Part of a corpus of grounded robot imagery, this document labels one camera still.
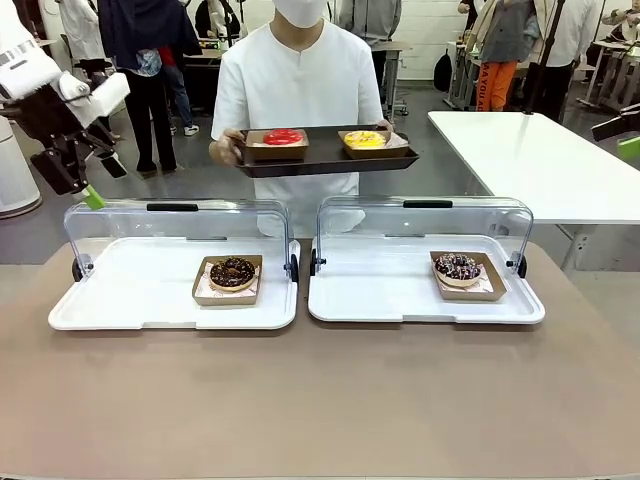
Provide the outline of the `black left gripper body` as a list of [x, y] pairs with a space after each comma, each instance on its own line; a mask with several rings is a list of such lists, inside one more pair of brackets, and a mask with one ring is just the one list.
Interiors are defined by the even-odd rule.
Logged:
[[70, 152], [77, 146], [87, 151], [114, 152], [111, 134], [95, 120], [83, 126], [70, 109], [70, 103], [51, 85], [40, 87], [22, 99], [8, 100], [7, 117], [46, 149]]

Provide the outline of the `person's right hand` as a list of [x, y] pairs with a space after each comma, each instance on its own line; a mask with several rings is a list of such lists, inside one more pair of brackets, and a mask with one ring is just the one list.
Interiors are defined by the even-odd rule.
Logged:
[[242, 159], [245, 136], [238, 130], [225, 129], [217, 140], [209, 145], [210, 157], [219, 163], [235, 166]]

